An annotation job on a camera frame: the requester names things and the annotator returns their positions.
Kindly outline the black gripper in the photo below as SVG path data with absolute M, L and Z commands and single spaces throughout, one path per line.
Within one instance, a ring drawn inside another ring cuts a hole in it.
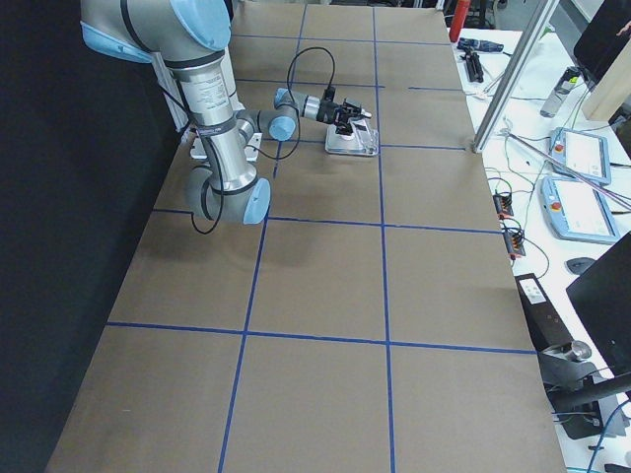
M 341 133 L 355 133 L 353 122 L 355 117 L 348 116 L 362 116 L 363 107 L 360 102 L 353 101 L 346 98 L 342 105 L 331 100 L 322 99 L 319 101 L 319 106 L 316 113 L 316 121 L 333 124 L 335 127 L 335 134 Z

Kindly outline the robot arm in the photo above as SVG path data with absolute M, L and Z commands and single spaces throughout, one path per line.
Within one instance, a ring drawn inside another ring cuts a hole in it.
M 320 98 L 284 88 L 271 110 L 239 109 L 228 54 L 231 12 L 227 1 L 84 1 L 81 27 L 96 52 L 137 63 L 162 56 L 207 156 L 186 187 L 193 216 L 255 225 L 271 189 L 246 158 L 254 134 L 287 141 L 302 118 L 311 119 L 328 126 L 327 152 L 355 156 L 374 155 L 378 134 L 360 104 L 335 102 L 333 86 Z

